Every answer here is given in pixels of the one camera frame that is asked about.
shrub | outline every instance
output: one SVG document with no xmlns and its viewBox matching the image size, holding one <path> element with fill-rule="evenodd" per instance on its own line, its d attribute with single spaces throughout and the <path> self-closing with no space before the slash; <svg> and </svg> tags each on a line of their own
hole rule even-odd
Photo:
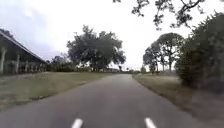
<svg viewBox="0 0 224 128">
<path fill-rule="evenodd" d="M 51 64 L 50 70 L 54 72 L 74 72 L 75 68 L 72 63 Z"/>
<path fill-rule="evenodd" d="M 176 71 L 183 85 L 221 90 L 224 76 L 224 14 L 199 24 L 181 48 Z"/>
</svg>

grass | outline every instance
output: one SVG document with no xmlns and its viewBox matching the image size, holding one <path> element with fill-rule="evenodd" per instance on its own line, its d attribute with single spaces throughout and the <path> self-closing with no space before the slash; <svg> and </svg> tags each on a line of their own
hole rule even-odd
<svg viewBox="0 0 224 128">
<path fill-rule="evenodd" d="M 106 76 L 106 73 L 40 73 L 0 78 L 0 111 L 43 99 Z"/>
<path fill-rule="evenodd" d="M 172 103 L 190 111 L 190 102 L 194 93 L 193 89 L 181 86 L 180 81 L 174 76 L 133 75 L 142 85 L 165 97 Z"/>
</svg>

foliage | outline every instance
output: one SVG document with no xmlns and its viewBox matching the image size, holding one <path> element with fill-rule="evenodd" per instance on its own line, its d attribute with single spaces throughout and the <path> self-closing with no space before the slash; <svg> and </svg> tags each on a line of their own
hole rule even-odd
<svg viewBox="0 0 224 128">
<path fill-rule="evenodd" d="M 180 53 L 180 47 L 182 46 L 184 38 L 176 33 L 167 33 L 163 34 L 156 41 L 159 44 L 161 51 L 161 62 L 167 63 L 169 65 L 169 70 L 171 71 L 171 67 L 173 62 L 178 58 Z"/>
<path fill-rule="evenodd" d="M 73 63 L 89 64 L 93 71 L 105 69 L 111 62 L 123 64 L 126 60 L 121 50 L 122 41 L 114 33 L 102 31 L 96 34 L 88 26 L 84 26 L 83 34 L 76 35 L 67 47 Z"/>
<path fill-rule="evenodd" d="M 119 65 L 118 68 L 119 68 L 119 71 L 122 72 L 122 66 Z"/>
<path fill-rule="evenodd" d="M 91 69 L 90 67 L 76 67 L 74 71 L 76 72 L 89 72 Z"/>
<path fill-rule="evenodd" d="M 179 0 L 179 2 L 175 0 L 155 0 L 155 6 L 157 8 L 157 12 L 155 14 L 153 22 L 157 26 L 157 30 L 161 30 L 159 25 L 162 23 L 162 19 L 164 18 L 164 12 L 169 11 L 176 18 L 176 23 L 171 23 L 170 27 L 180 27 L 181 25 L 185 25 L 189 27 L 188 21 L 191 21 L 193 17 L 191 16 L 191 10 L 197 8 L 200 14 L 203 14 L 203 8 L 201 4 L 205 2 L 205 0 L 189 0 L 186 2 L 185 0 Z M 144 16 L 141 10 L 149 5 L 149 0 L 137 0 L 137 6 L 133 7 L 132 13 L 137 14 L 138 16 Z"/>
<path fill-rule="evenodd" d="M 68 62 L 65 56 L 55 56 L 52 61 L 47 61 L 47 71 L 54 72 L 73 72 L 75 71 L 75 64 Z"/>
<path fill-rule="evenodd" d="M 149 65 L 150 72 L 158 73 L 158 63 L 163 67 L 169 65 L 171 70 L 173 62 L 178 58 L 180 47 L 183 44 L 183 37 L 176 33 L 166 33 L 159 37 L 154 43 L 145 50 L 143 62 Z"/>
<path fill-rule="evenodd" d="M 141 67 L 141 72 L 146 73 L 146 68 L 144 66 Z"/>
<path fill-rule="evenodd" d="M 199 24 L 186 40 L 176 64 L 177 74 L 184 85 L 221 90 L 224 73 L 223 26 L 224 14 L 217 13 Z"/>
</svg>

paved path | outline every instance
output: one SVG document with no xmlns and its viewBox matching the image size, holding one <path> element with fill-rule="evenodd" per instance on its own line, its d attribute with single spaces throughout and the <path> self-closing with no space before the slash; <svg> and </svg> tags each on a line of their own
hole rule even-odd
<svg viewBox="0 0 224 128">
<path fill-rule="evenodd" d="M 150 117 L 157 128 L 205 128 L 132 79 L 114 75 L 57 96 L 0 113 L 0 128 L 146 128 Z"/>
</svg>

white sky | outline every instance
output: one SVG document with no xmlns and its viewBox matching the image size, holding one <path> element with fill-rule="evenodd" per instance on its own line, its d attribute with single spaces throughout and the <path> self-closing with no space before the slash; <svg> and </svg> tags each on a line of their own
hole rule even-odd
<svg viewBox="0 0 224 128">
<path fill-rule="evenodd" d="M 68 40 L 74 32 L 81 33 L 83 25 L 95 31 L 115 32 L 123 40 L 123 50 L 127 57 L 124 67 L 139 69 L 145 49 L 159 35 L 177 32 L 187 37 L 190 30 L 185 27 L 171 29 L 172 15 L 166 15 L 162 31 L 156 31 L 153 18 L 154 2 L 144 9 L 145 17 L 131 14 L 136 0 L 122 0 L 114 4 L 112 0 L 0 0 L 0 28 L 10 30 L 24 46 L 44 59 L 51 59 L 66 52 Z M 206 0 L 206 14 L 193 11 L 191 25 L 197 25 L 207 15 L 223 11 L 224 3 Z"/>
</svg>

